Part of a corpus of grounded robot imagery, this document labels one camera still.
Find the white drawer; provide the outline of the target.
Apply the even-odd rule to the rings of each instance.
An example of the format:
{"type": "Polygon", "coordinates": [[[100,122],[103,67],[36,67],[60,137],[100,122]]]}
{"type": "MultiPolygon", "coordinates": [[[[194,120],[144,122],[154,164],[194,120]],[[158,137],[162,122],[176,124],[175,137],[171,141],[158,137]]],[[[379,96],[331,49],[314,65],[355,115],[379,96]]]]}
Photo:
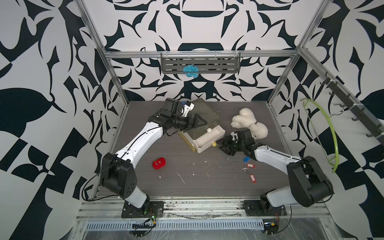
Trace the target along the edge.
{"type": "Polygon", "coordinates": [[[222,139],[225,135],[226,131],[221,127],[217,126],[211,129],[210,132],[202,135],[200,138],[196,140],[192,140],[191,144],[197,150],[197,153],[202,153],[208,148],[212,147],[214,142],[222,139]]]}

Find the drawer unit olive cream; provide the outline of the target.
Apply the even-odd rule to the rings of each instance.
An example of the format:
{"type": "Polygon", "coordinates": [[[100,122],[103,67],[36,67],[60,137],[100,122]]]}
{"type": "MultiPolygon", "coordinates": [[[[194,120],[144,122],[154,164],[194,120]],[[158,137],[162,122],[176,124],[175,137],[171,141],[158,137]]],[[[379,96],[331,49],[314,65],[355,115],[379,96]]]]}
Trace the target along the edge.
{"type": "Polygon", "coordinates": [[[202,153],[209,147],[215,147],[217,141],[222,139],[226,131],[220,126],[221,115],[205,100],[197,99],[192,102],[195,106],[190,111],[192,116],[198,114],[199,124],[203,126],[186,132],[179,131],[180,137],[193,152],[202,153]]]}

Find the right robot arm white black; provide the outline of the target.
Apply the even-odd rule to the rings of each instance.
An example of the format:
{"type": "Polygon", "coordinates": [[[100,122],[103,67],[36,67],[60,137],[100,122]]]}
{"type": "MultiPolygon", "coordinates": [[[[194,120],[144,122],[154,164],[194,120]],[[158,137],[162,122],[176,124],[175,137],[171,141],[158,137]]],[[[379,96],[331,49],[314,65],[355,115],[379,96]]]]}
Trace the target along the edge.
{"type": "Polygon", "coordinates": [[[256,142],[250,131],[232,132],[217,144],[228,156],[241,152],[247,158],[274,167],[288,176],[289,186],[264,193],[257,201],[244,202],[243,207],[249,216],[273,216],[288,205],[308,208],[334,194],[331,181],[313,157],[300,158],[274,150],[256,142]]]}

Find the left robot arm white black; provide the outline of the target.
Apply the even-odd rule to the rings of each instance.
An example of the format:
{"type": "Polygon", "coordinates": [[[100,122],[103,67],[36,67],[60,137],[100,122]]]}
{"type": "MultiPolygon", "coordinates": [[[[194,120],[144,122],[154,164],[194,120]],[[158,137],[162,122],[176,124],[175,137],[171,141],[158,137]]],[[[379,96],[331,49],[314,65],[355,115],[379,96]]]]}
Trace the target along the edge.
{"type": "Polygon", "coordinates": [[[149,197],[137,186],[135,168],[145,152],[171,128],[188,131],[207,125],[199,114],[172,113],[159,110],[144,128],[124,148],[115,154],[106,154],[102,161],[100,184],[118,195],[131,206],[141,209],[149,197]]]}

